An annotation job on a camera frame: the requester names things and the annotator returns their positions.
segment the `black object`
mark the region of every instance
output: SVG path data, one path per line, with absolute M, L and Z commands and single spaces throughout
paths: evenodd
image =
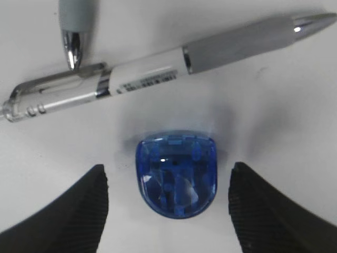
M 337 227 L 276 190 L 244 163 L 236 163 L 229 212 L 244 253 L 336 253 Z
M 1 233 L 0 252 L 96 252 L 108 213 L 107 189 L 104 166 L 96 165 L 47 207 Z

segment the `gray pen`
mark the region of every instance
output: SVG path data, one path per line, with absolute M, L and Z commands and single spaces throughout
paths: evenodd
M 0 108 L 11 122 L 196 74 L 306 38 L 337 20 L 334 13 L 269 18 L 182 47 L 107 68 L 99 63 L 18 85 Z
M 59 0 L 58 12 L 65 56 L 74 70 L 81 64 L 94 24 L 95 0 Z

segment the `gray rubber grip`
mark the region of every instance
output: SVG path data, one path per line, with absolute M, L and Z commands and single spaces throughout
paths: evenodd
M 95 0 L 59 0 L 60 27 L 70 32 L 88 32 L 94 23 Z
M 295 42 L 291 18 L 270 18 L 184 46 L 191 73 L 198 73 L 254 55 L 277 50 Z

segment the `pen label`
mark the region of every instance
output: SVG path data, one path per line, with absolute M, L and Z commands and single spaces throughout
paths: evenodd
M 135 91 L 135 90 L 150 87 L 156 84 L 169 82 L 169 81 L 177 79 L 177 74 L 178 74 L 177 70 L 172 70 L 172 71 L 165 72 L 162 74 L 158 74 L 158 75 L 146 77 L 140 80 L 125 83 L 125 84 L 120 85 L 119 89 L 116 89 L 116 93 L 123 94 L 125 92 Z

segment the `blue sharpener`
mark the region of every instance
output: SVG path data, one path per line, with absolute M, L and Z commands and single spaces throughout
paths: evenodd
M 215 142 L 191 131 L 152 135 L 138 144 L 136 170 L 141 195 L 154 211 L 173 219 L 196 216 L 216 194 Z

